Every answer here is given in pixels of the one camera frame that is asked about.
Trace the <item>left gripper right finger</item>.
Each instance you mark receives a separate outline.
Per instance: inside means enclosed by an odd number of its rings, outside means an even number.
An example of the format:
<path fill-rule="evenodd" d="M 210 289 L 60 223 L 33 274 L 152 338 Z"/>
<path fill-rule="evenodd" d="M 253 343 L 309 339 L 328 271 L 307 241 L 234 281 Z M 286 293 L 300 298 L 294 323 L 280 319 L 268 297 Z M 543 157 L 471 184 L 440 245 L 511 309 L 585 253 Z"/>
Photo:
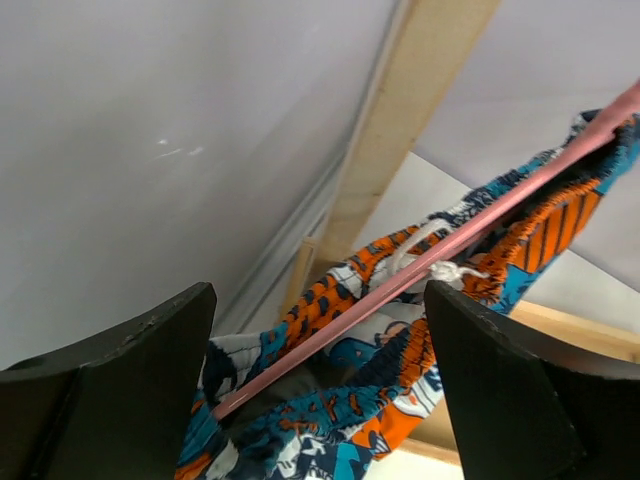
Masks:
<path fill-rule="evenodd" d="M 639 366 L 431 281 L 427 323 L 467 479 L 636 479 Z"/>

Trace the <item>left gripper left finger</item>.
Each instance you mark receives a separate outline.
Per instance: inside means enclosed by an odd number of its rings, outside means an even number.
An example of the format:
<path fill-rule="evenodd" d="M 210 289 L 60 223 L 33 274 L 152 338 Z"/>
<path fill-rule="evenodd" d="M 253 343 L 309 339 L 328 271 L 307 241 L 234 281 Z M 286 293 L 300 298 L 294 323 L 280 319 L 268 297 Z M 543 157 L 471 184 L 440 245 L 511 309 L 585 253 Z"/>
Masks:
<path fill-rule="evenodd" d="M 170 479 L 217 297 L 197 283 L 1 373 L 4 479 Z"/>

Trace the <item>pink hanger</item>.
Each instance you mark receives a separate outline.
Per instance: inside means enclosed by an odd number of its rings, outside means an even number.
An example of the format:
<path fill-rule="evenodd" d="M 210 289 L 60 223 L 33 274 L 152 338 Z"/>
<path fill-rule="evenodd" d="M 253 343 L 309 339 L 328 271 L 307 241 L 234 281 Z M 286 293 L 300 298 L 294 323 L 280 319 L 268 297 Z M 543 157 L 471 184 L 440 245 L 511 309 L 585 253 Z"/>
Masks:
<path fill-rule="evenodd" d="M 391 269 L 393 275 L 388 280 L 373 293 L 356 303 L 355 306 L 349 308 L 346 313 L 332 321 L 330 325 L 292 349 L 237 392 L 229 395 L 213 410 L 215 418 L 218 420 L 225 418 L 281 376 L 303 363 L 352 326 L 364 320 L 380 306 L 422 280 L 429 273 L 432 264 L 447 260 L 474 243 L 484 231 L 492 228 L 501 217 L 516 208 L 539 188 L 582 157 L 609 143 L 614 137 L 614 130 L 638 111 L 639 84 L 634 83 L 610 105 L 602 109 L 557 158 L 537 170 L 407 267 L 399 269 L 398 265 L 402 255 L 394 255 Z"/>

